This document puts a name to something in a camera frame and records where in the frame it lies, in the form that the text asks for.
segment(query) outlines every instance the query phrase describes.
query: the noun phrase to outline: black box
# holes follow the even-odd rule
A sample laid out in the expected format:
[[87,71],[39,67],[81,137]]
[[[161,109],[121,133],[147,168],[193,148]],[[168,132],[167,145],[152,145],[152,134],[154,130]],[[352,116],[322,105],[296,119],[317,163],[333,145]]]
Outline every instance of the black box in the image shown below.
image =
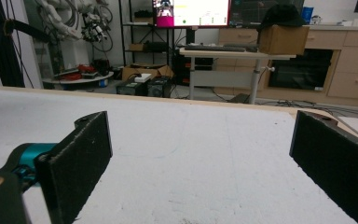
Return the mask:
[[147,96],[171,98],[172,82],[169,77],[155,77],[147,84]]
[[147,96],[147,82],[135,82],[135,77],[130,78],[116,86],[119,95]]

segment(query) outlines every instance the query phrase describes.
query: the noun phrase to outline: wooden cabinet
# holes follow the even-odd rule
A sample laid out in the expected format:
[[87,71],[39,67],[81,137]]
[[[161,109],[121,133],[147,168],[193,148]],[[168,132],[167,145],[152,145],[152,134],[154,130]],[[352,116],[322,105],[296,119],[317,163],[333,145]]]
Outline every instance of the wooden cabinet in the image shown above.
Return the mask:
[[[255,43],[257,31],[253,29],[221,29],[219,44],[225,43]],[[306,49],[332,49],[334,51],[331,65],[324,84],[323,91],[304,91],[286,88],[271,88],[269,72],[260,79],[257,97],[274,100],[310,101],[331,105],[358,106],[358,30],[345,30],[345,27],[328,30],[311,28]],[[240,71],[254,66],[254,62],[235,59],[217,61],[216,70]],[[223,94],[249,93],[246,89],[216,88]]]

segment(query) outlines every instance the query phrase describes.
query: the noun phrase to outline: cardboard box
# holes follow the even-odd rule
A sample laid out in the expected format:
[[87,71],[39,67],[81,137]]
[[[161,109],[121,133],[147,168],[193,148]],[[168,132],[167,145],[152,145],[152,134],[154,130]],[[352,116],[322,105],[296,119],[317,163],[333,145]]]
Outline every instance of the cardboard box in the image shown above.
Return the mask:
[[260,33],[259,51],[267,54],[304,54],[309,26],[273,25]]
[[173,78],[174,76],[172,69],[168,65],[137,63],[123,68],[122,80],[128,80],[129,78],[136,77],[136,75],[140,75],[142,73],[151,74],[151,78],[158,76]]
[[133,51],[143,51],[145,49],[145,44],[130,44],[129,50]]
[[147,22],[149,24],[153,24],[153,17],[135,17],[133,19],[134,22]]

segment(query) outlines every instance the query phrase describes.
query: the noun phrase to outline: cabinet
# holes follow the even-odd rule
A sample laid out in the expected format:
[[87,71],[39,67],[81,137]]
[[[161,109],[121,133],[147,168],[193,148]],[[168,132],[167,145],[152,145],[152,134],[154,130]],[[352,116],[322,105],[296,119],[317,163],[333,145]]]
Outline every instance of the cabinet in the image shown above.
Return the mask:
[[[251,43],[257,40],[253,29],[221,29],[219,43]],[[258,98],[274,100],[310,101],[319,104],[358,106],[358,28],[321,27],[310,28],[306,49],[331,49],[333,56],[322,91],[293,90],[269,86],[270,73],[260,79]],[[240,71],[251,69],[247,62],[240,60],[217,60],[216,70]],[[215,88],[223,94],[249,93],[246,89]]]
[[[148,20],[149,22],[135,22],[132,18],[134,11],[132,9],[131,0],[118,0],[118,7],[120,13],[121,47],[124,65],[127,65],[127,63],[157,63],[157,60],[161,58],[165,58],[166,64],[169,64],[170,30],[156,28],[150,23],[150,20]],[[123,11],[124,7],[128,7],[128,11]],[[163,48],[130,49],[131,44],[143,44],[144,46],[147,46],[145,44],[146,42],[154,43],[155,45],[158,44],[159,46],[162,45]]]

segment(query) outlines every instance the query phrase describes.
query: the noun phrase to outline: power strip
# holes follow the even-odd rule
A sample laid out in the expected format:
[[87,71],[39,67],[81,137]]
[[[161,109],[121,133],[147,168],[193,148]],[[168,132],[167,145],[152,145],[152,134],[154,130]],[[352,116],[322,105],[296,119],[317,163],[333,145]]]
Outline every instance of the power strip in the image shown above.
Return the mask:
[[142,73],[140,77],[135,78],[135,82],[146,82],[152,77],[151,74],[148,73]]

